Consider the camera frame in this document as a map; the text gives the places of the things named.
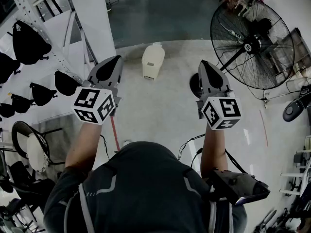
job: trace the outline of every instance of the gray t-shirt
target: gray t-shirt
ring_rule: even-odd
[[[64,232],[66,204],[80,183],[95,232],[208,232],[210,205],[202,197],[209,186],[160,144],[128,144],[86,180],[76,169],[66,168],[45,206],[49,233]],[[79,196],[67,214],[68,232],[86,231]],[[234,232],[244,232],[244,207],[232,207],[232,214]]]

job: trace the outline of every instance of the black chair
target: black chair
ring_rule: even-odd
[[[8,166],[8,170],[13,183],[25,189],[25,191],[16,190],[25,203],[25,207],[28,207],[31,212],[40,207],[44,212],[46,200],[55,186],[54,181],[50,179],[36,180],[21,161]]]
[[[53,132],[56,132],[59,130],[62,130],[62,128],[52,130],[52,131],[47,131],[44,133],[40,133],[37,130],[35,130],[34,128],[32,128],[31,126],[29,126],[27,123],[25,123],[23,121],[17,121],[16,123],[14,123],[14,125],[12,127],[12,142],[13,142],[15,150],[18,152],[18,154],[21,157],[28,159],[27,158],[27,152],[22,150],[19,143],[18,143],[17,133],[20,133],[26,137],[29,137],[29,135],[33,133],[36,136],[36,139],[38,140],[38,142],[42,148],[42,151],[46,154],[46,156],[49,160],[49,164],[51,164],[51,165],[64,164],[65,162],[54,163],[53,161],[50,160],[50,148],[49,148],[47,140],[45,139],[45,136],[47,134],[50,134],[50,133],[53,133]]]
[[[20,199],[13,199],[5,210],[3,207],[1,208],[2,218],[8,221],[21,209],[26,208],[30,212],[32,221],[36,222],[33,212],[38,207],[44,212],[45,203],[55,186],[54,181],[50,179],[36,180],[29,174],[21,161],[8,166],[2,151],[0,151],[0,170],[1,188],[7,192],[13,192],[14,188],[20,197]]]

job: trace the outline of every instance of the concrete floor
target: concrete floor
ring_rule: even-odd
[[[210,39],[210,22],[218,5],[219,0],[120,0],[109,13],[115,47]]]
[[[207,123],[198,119],[197,99],[189,89],[189,79],[197,72],[202,59],[216,64],[217,57],[209,40],[171,41],[162,44],[166,55],[155,81],[142,77],[141,56],[146,45],[118,50],[118,54],[125,59],[125,65],[118,85],[118,96],[122,100],[114,120],[121,146],[125,140],[152,141],[166,146],[177,156],[179,147],[188,139],[203,134]],[[279,189],[285,188],[288,183],[286,178],[280,177],[280,173],[294,170],[294,153],[303,148],[304,138],[310,134],[310,128],[306,112],[293,122],[285,122],[282,118],[285,103],[271,104],[265,109],[263,102],[255,99],[245,85],[227,75],[231,88],[241,99],[243,118],[234,129],[225,131],[226,148],[247,172],[268,184],[271,190],[267,199],[245,205],[248,214],[245,232],[252,232],[272,207],[278,209],[279,215],[294,199],[294,196],[286,197],[279,193]],[[262,91],[254,92],[256,96],[262,95]],[[41,132],[64,128],[63,131],[47,136],[51,159],[56,162],[64,161],[80,126],[81,123],[75,116],[66,116],[35,127]],[[108,154],[111,157],[117,149],[110,120],[103,125],[102,134],[107,140]],[[203,139],[195,141],[197,148],[202,143]],[[8,162],[15,162],[16,159],[12,155],[7,157]],[[100,139],[94,168],[106,161],[104,143]],[[181,161],[190,165],[188,147],[185,148]],[[236,171],[231,163],[229,168]],[[63,166],[51,166],[43,176],[56,180],[57,172],[62,169]]]

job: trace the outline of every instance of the gray floor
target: gray floor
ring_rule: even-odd
[[[219,0],[120,0],[109,12],[115,47],[210,39],[210,22],[218,5]]]

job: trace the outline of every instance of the white container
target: white container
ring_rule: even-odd
[[[155,80],[163,64],[165,51],[160,44],[148,46],[142,56],[142,75],[144,78]]]

